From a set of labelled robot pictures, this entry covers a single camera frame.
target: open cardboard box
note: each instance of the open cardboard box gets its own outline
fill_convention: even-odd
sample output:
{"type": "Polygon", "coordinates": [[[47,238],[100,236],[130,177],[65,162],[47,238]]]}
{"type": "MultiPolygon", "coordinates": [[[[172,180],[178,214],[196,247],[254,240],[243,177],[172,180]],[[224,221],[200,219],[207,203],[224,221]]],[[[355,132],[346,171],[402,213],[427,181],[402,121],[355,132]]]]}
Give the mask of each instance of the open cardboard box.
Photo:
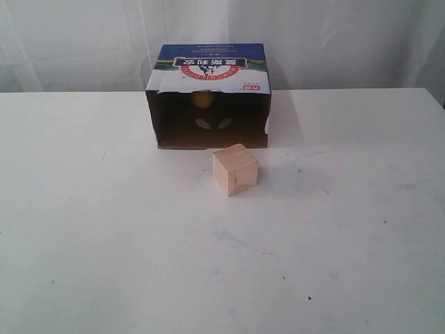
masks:
{"type": "Polygon", "coordinates": [[[270,84],[262,44],[164,45],[147,86],[159,148],[267,147],[270,84]],[[214,92],[199,108],[193,92],[214,92]]]}

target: cow logo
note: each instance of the cow logo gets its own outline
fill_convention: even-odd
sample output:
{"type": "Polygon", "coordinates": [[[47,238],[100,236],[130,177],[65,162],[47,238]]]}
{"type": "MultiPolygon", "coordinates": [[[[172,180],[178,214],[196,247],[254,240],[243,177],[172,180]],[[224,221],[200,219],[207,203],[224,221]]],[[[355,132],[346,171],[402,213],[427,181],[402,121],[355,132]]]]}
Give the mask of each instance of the cow logo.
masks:
{"type": "Polygon", "coordinates": [[[219,80],[235,75],[247,67],[245,58],[180,58],[176,57],[174,66],[198,80],[219,80]]]}

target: wooden block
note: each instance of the wooden block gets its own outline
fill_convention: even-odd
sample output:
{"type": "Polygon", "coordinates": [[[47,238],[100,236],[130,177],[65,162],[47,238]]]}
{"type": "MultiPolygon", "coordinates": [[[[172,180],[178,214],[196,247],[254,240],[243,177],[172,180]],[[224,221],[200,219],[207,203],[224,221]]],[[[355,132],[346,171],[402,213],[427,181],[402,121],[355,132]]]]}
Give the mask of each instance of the wooden block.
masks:
{"type": "Polygon", "coordinates": [[[213,175],[228,196],[257,185],[258,161],[242,144],[213,154],[213,175]]]}

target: cardboard box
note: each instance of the cardboard box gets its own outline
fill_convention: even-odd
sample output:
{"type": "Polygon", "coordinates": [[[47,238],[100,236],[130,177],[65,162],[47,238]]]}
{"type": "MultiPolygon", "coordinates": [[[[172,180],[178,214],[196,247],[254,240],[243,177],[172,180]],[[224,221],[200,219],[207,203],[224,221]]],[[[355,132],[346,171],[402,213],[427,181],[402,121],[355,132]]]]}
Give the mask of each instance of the cardboard box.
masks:
{"type": "Polygon", "coordinates": [[[267,147],[262,44],[164,45],[145,93],[159,148],[267,147]]]}

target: blue box top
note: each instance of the blue box top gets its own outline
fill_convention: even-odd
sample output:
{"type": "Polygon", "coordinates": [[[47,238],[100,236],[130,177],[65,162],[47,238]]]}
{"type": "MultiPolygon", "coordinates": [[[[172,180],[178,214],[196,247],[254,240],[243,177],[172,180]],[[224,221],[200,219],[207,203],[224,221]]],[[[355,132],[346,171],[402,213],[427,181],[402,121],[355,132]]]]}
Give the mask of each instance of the blue box top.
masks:
{"type": "Polygon", "coordinates": [[[256,44],[194,44],[163,45],[158,59],[172,61],[175,57],[185,58],[246,58],[265,61],[264,48],[256,44]]]}

